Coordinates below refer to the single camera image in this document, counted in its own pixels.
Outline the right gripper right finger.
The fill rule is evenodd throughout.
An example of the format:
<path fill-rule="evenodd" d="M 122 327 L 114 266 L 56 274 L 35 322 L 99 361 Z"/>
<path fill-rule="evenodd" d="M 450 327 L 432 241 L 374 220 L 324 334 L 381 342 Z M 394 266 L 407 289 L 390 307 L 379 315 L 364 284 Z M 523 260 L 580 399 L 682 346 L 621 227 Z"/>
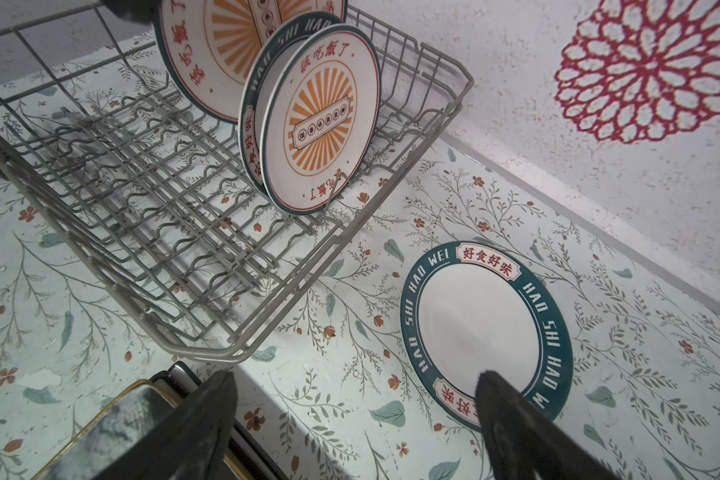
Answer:
<path fill-rule="evenodd" d="M 475 405 L 497 479 L 614 479 L 495 371 L 478 380 Z"/>

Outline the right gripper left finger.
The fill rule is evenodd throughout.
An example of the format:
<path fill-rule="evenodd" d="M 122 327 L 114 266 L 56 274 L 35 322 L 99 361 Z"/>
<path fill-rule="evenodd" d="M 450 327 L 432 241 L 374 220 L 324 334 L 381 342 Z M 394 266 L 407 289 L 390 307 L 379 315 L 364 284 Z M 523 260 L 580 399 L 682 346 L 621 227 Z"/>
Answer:
<path fill-rule="evenodd" d="M 233 429 L 234 374 L 217 371 L 99 479 L 214 479 Z"/>

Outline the white round plate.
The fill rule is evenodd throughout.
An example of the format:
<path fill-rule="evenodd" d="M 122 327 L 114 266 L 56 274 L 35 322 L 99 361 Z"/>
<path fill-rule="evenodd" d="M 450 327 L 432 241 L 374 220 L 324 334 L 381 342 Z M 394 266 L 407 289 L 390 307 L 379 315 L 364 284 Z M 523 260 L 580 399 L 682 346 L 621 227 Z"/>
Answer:
<path fill-rule="evenodd" d="M 346 1 L 162 1 L 153 16 L 166 68 L 204 113 L 237 122 L 248 74 L 266 42 L 288 20 L 312 11 L 344 20 Z"/>
<path fill-rule="evenodd" d="M 273 204 L 315 213 L 348 186 L 380 111 L 377 53 L 359 28 L 330 25 L 301 42 L 263 116 L 260 165 Z"/>
<path fill-rule="evenodd" d="M 261 173 L 260 147 L 258 135 L 263 131 L 264 106 L 261 100 L 268 101 L 271 94 L 263 93 L 267 75 L 273 65 L 283 55 L 285 61 L 295 49 L 316 32 L 342 20 L 335 14 L 325 11 L 310 11 L 298 14 L 282 24 L 273 36 L 264 44 L 246 80 L 240 103 L 240 118 L 237 127 L 240 156 L 251 184 L 267 196 Z"/>
<path fill-rule="evenodd" d="M 454 241 L 423 254 L 403 283 L 400 331 L 425 390 L 472 430 L 485 371 L 549 420 L 567 402 L 574 361 L 566 322 L 542 281 L 499 249 Z"/>

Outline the floral patterned rectangular plate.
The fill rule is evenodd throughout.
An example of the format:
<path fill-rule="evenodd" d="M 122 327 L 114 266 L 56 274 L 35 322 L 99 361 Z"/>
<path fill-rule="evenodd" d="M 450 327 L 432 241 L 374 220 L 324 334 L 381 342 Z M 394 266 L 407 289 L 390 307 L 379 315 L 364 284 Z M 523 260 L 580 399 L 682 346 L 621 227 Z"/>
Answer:
<path fill-rule="evenodd" d="M 175 405 L 202 384 L 202 380 L 182 361 L 175 362 L 168 370 L 156 373 L 149 381 Z M 244 426 L 235 420 L 223 465 L 217 471 L 216 478 L 286 480 L 287 476 Z"/>

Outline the black square plate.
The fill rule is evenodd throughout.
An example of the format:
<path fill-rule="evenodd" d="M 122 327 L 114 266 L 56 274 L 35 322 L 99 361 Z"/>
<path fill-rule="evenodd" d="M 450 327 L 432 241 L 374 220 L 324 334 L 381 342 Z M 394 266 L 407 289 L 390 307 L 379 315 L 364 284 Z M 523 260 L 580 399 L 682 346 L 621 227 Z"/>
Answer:
<path fill-rule="evenodd" d="M 99 473 L 146 437 L 180 404 L 175 405 L 150 381 L 134 383 L 89 422 L 35 477 L 99 479 Z"/>

